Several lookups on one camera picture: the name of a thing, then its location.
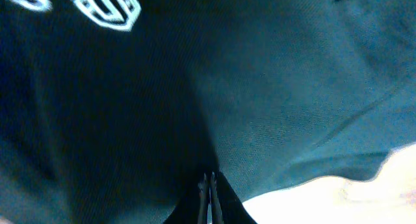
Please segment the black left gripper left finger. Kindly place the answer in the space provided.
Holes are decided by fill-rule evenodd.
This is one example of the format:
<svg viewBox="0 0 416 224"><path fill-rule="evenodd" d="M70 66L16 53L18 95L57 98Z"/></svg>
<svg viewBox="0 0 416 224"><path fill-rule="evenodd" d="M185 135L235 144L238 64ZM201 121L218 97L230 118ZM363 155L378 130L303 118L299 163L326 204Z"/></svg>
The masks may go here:
<svg viewBox="0 0 416 224"><path fill-rule="evenodd" d="M163 224L207 224L209 179L203 173L192 181Z"/></svg>

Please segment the black t-shirt with logo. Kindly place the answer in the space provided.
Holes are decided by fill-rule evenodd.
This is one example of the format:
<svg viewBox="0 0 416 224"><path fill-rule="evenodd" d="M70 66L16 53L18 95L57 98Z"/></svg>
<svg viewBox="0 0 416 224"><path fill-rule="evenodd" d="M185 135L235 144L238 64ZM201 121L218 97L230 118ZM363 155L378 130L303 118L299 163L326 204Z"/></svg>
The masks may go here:
<svg viewBox="0 0 416 224"><path fill-rule="evenodd" d="M163 223L374 179L415 141L415 0L1 0L1 217Z"/></svg>

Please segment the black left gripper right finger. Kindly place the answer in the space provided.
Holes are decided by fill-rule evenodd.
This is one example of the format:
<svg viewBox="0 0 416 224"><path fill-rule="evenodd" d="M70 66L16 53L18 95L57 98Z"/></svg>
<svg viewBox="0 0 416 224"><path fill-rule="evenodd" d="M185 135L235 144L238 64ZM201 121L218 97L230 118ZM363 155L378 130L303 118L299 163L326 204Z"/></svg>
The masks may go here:
<svg viewBox="0 0 416 224"><path fill-rule="evenodd" d="M211 173L210 190L213 223L257 224L221 172Z"/></svg>

